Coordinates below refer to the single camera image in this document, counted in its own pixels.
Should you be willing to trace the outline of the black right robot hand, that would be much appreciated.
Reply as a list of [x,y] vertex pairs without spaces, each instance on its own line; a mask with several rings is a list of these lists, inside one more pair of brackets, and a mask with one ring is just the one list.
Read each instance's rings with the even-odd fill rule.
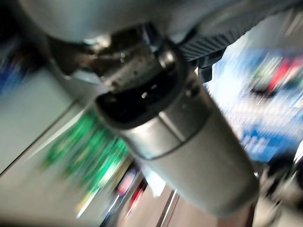
[[59,72],[105,91],[102,122],[169,186],[218,217],[259,194],[252,164],[194,72],[300,0],[21,0]]

